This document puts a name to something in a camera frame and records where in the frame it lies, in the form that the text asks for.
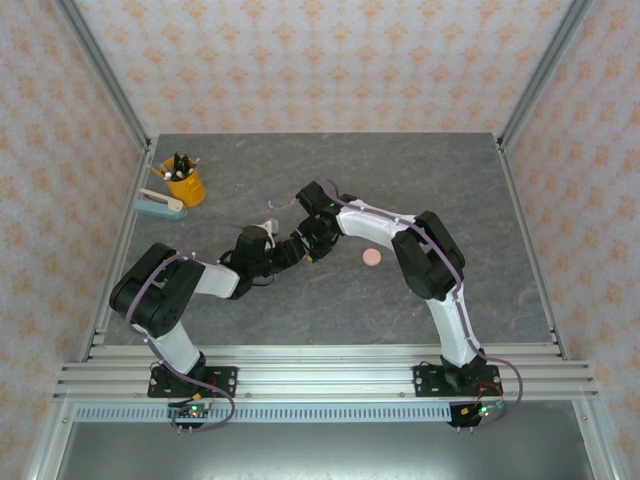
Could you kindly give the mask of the aluminium side rail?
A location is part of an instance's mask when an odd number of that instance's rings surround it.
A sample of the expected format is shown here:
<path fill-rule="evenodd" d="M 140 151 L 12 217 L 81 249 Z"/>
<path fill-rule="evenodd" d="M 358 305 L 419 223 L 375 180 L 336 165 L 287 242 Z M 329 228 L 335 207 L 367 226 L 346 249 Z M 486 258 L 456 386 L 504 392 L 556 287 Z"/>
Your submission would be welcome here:
<path fill-rule="evenodd" d="M 95 336 L 103 332 L 109 322 L 110 307 L 109 297 L 111 289 L 115 286 L 122 273 L 126 260 L 126 252 L 134 228 L 136 213 L 134 203 L 138 197 L 139 190 L 144 186 L 149 175 L 151 160 L 155 152 L 157 139 L 152 138 L 151 143 L 146 146 L 140 155 L 136 170 L 130 182 L 128 195 L 124 203 L 124 210 L 121 215 L 119 228 L 113 251 L 106 263 L 106 271 L 102 283 L 102 290 L 97 299 L 94 312 L 90 316 L 87 330 L 84 334 L 80 353 L 77 357 L 79 362 L 86 362 L 93 345 Z"/>
<path fill-rule="evenodd" d="M 509 164 L 506 147 L 502 139 L 499 137 L 495 138 L 495 143 L 496 143 L 496 149 L 500 158 L 500 162 L 504 171 L 507 187 L 509 189 L 511 200 L 514 205 L 516 216 L 518 218 L 521 234 L 523 237 L 525 248 L 527 250 L 533 276 L 536 281 L 536 286 L 539 293 L 539 297 L 541 299 L 545 318 L 549 326 L 550 335 L 559 349 L 560 357 L 563 360 L 569 360 L 571 358 L 571 354 L 566 345 L 566 338 L 565 338 L 564 332 L 562 331 L 562 327 L 558 323 L 558 320 L 556 318 L 556 312 L 553 306 L 552 298 L 547 288 L 546 280 L 544 278 L 541 264 L 534 247 L 534 242 L 531 236 L 529 225 L 527 223 L 524 205 L 518 193 L 517 186 L 515 183 L 515 177 L 514 177 L 512 168 Z"/>

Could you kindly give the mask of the aluminium corner post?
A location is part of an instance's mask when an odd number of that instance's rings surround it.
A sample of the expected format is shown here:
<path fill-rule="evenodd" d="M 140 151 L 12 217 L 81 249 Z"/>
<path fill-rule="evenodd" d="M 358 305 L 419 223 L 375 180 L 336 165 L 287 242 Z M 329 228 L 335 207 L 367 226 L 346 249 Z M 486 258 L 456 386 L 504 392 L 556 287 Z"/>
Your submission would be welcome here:
<path fill-rule="evenodd" d="M 134 143 L 146 151 L 151 144 L 151 138 L 134 111 L 78 3 L 76 0 L 52 0 L 52 3 L 67 24 Z"/>
<path fill-rule="evenodd" d="M 501 152 L 506 152 L 514 143 L 593 2 L 594 0 L 571 0 L 569 8 L 543 51 L 502 133 L 496 137 L 497 146 Z"/>

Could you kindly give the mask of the teal beige stapler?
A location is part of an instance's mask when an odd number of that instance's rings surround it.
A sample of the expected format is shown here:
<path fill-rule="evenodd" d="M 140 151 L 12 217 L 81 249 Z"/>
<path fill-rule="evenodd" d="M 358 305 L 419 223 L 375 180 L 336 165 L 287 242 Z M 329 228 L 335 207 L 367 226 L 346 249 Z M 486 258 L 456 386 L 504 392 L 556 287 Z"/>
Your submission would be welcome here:
<path fill-rule="evenodd" d="M 172 221 L 187 216 L 187 209 L 181 200 L 146 188 L 141 188 L 139 194 L 140 197 L 134 202 L 137 213 Z"/>

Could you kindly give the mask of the wide aluminium rail beam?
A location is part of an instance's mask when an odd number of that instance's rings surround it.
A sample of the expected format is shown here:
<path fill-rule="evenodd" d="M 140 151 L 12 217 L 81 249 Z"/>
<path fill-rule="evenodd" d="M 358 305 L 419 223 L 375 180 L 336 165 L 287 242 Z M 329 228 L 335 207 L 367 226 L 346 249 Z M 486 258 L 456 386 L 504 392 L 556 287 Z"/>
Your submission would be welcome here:
<path fill-rule="evenodd" d="M 212 365 L 239 370 L 236 398 L 248 402 L 411 401 L 412 368 L 438 362 L 433 345 L 205 346 Z M 562 358 L 553 343 L 490 344 L 511 362 L 500 376 L 507 400 L 578 400 L 599 395 L 587 361 Z M 87 361 L 63 366 L 54 390 L 68 401 L 145 398 L 153 361 L 145 346 L 96 345 Z"/>

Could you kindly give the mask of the yellow pen cup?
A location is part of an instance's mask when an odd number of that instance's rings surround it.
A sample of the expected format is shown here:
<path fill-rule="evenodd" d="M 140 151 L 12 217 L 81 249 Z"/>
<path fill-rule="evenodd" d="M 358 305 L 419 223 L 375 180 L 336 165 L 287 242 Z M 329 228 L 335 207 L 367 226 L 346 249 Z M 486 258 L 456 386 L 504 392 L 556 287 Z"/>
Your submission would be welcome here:
<path fill-rule="evenodd" d="M 197 206 L 205 199 L 206 188 L 197 169 L 193 169 L 185 178 L 179 178 L 170 172 L 166 172 L 163 178 L 170 193 L 187 208 Z"/>

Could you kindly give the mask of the aluminium frame leg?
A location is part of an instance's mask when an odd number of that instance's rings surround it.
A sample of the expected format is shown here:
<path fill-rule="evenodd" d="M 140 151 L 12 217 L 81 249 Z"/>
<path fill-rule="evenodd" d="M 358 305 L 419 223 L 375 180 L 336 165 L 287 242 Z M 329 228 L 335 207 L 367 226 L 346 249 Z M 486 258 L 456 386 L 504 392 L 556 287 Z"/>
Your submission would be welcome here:
<path fill-rule="evenodd" d="M 624 480 L 602 402 L 573 400 L 572 406 L 582 435 L 594 480 Z"/>
<path fill-rule="evenodd" d="M 36 445 L 27 480 L 56 480 L 77 411 L 74 402 L 54 403 Z"/>

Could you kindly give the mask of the grey metal base panel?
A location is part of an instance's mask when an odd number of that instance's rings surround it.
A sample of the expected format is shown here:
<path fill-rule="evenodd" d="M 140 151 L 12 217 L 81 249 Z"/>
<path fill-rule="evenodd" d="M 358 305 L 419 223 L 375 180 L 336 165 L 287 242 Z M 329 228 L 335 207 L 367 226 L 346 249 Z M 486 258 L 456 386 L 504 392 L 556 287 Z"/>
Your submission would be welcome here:
<path fill-rule="evenodd" d="M 252 424 L 178 435 L 75 423 L 36 480 L 610 480 L 574 419 L 531 415 L 472 434 L 436 423 Z"/>

